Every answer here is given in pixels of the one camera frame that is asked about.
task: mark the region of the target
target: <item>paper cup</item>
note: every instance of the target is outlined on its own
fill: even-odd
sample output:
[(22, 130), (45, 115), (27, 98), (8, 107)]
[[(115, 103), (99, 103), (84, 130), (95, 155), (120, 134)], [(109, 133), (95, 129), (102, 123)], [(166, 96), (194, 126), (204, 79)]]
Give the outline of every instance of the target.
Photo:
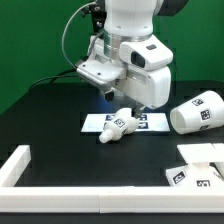
[(179, 134), (203, 131), (224, 125), (224, 102), (213, 91), (174, 108), (170, 113), (173, 128)]

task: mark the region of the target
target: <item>white paper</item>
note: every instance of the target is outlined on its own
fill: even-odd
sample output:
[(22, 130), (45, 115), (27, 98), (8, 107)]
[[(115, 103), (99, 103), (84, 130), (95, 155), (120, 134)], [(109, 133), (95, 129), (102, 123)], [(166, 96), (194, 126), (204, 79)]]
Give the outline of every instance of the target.
[[(114, 114), (88, 114), (81, 132), (102, 132), (105, 123), (112, 120)], [(170, 131), (166, 114), (142, 114), (137, 132)]]

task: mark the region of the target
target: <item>green backdrop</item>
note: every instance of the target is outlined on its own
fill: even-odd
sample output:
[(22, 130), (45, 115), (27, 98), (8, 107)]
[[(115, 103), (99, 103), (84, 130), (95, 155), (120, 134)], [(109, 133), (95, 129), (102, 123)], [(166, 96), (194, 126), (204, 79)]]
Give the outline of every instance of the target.
[[(61, 53), (61, 36), (73, 12), (87, 0), (0, 1), (0, 113), (37, 79), (70, 69)], [(164, 18), (176, 56), (179, 76), (173, 80), (224, 81), (224, 1), (190, 0), (177, 16)], [(159, 18), (155, 34), (164, 43), (167, 35)], [(90, 17), (75, 19), (66, 40), (75, 62), (85, 55), (92, 32)]]

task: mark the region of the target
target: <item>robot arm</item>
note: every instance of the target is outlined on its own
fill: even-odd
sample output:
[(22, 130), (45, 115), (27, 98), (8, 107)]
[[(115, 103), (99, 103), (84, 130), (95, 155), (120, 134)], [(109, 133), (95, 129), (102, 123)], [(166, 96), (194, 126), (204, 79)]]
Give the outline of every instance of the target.
[[(171, 74), (167, 65), (172, 62), (173, 54), (153, 35), (152, 18), (154, 15), (173, 16), (187, 2), (188, 0), (96, 1), (97, 5), (92, 6), (94, 14), (101, 22), (99, 12), (105, 16), (105, 23), (101, 23), (104, 26), (104, 38), (91, 38), (91, 54), (77, 69), (80, 76), (102, 90), (105, 96), (113, 95), (113, 90), (116, 89), (135, 100), (141, 109), (142, 106), (151, 109), (163, 106), (168, 101), (170, 92)], [(103, 137), (103, 142), (107, 138), (117, 140), (116, 133), (112, 135), (111, 130), (106, 133), (107, 137)]]

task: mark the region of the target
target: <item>black tabletop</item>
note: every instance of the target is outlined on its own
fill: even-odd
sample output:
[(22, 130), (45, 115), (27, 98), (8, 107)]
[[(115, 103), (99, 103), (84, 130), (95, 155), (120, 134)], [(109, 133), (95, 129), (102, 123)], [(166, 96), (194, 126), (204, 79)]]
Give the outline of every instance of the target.
[[(134, 107), (127, 97), (108, 103), (82, 83), (36, 86), (0, 116), (0, 162), (17, 145), (31, 145), (32, 161), (16, 186), (169, 186), (165, 170), (184, 165), (178, 144), (223, 143), (224, 128), (178, 135), (169, 121), (172, 108), (213, 90), (224, 96), (224, 83), (173, 82), (168, 103), (146, 112), (166, 113), (170, 132), (141, 132), (101, 144), (100, 133), (81, 133), (87, 114), (115, 113)], [(221, 223), (215, 214), (1, 214), (11, 223)]]

